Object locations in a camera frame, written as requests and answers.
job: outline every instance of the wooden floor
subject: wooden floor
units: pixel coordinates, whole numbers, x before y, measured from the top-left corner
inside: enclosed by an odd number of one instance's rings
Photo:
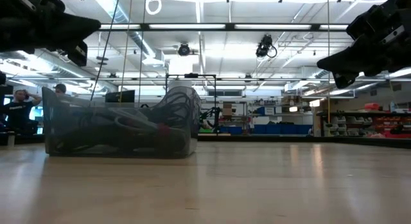
[[[0,223],[411,223],[411,151],[198,145],[180,160],[0,150]]]

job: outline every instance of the person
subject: person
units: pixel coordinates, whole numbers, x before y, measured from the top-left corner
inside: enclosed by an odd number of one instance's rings
[[[42,98],[37,95],[30,94],[26,90],[17,90],[14,92],[14,100],[5,105],[8,115],[8,126],[12,128],[24,129],[26,124],[30,122],[30,111],[34,106],[39,105]]]
[[[61,95],[61,94],[66,94],[67,87],[64,84],[59,83],[56,86],[54,86],[54,90],[55,90],[55,92],[58,96],[58,95]]]

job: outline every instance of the ceiling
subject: ceiling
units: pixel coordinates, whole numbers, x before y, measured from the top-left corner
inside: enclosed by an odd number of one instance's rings
[[[66,12],[83,17],[97,19],[102,23],[111,23],[111,17],[104,9],[102,1],[110,0],[63,0]],[[385,0],[161,0],[161,10],[155,15],[146,12],[145,0],[120,0],[119,5],[133,23],[350,23],[357,15],[368,10],[373,4]],[[150,3],[155,10],[156,2]],[[256,58],[257,44],[262,37],[273,37],[278,55],[273,59],[265,58],[262,62]],[[217,74],[221,77],[238,78],[245,74],[253,77],[310,77],[320,71],[316,63],[329,54],[343,50],[352,43],[344,32],[308,33],[308,32],[263,32],[263,31],[145,31],[140,35],[152,49],[160,49],[166,62],[178,58],[177,48],[182,42],[188,43],[196,54],[190,57],[195,73]],[[101,77],[115,73],[121,77],[157,77],[166,73],[165,67],[141,63],[141,54],[137,44],[124,31],[97,32],[85,39],[88,50],[87,67],[81,70],[90,75],[97,75],[97,56],[102,56],[106,41],[105,56],[109,59],[103,66]],[[203,46],[204,58],[202,69],[198,56],[200,45]],[[240,82],[219,82],[219,85],[238,85]],[[269,85],[285,85],[287,82],[268,82]],[[115,86],[121,80],[113,82]],[[136,81],[123,82],[138,85]],[[162,85],[164,82],[142,81],[142,85]],[[320,85],[308,84],[306,90],[316,89]]]

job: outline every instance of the computer monitor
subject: computer monitor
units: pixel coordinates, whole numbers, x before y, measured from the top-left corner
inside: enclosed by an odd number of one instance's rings
[[[136,96],[136,91],[135,90],[128,90],[128,91],[123,91],[123,94],[121,95],[121,101],[120,101],[120,92],[111,92],[107,93],[105,95],[105,102],[106,103],[134,103],[134,98]]]

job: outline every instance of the hanging ring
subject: hanging ring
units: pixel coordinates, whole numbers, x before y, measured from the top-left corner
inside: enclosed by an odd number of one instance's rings
[[[157,7],[157,9],[155,10],[155,11],[151,11],[151,9],[150,9],[150,2],[152,2],[152,1],[157,1],[158,2],[158,7]],[[146,11],[147,11],[147,13],[149,13],[150,15],[155,15],[155,14],[157,14],[157,13],[159,13],[160,12],[160,10],[161,10],[161,7],[162,7],[162,4],[161,4],[161,0],[147,0],[146,1]]]

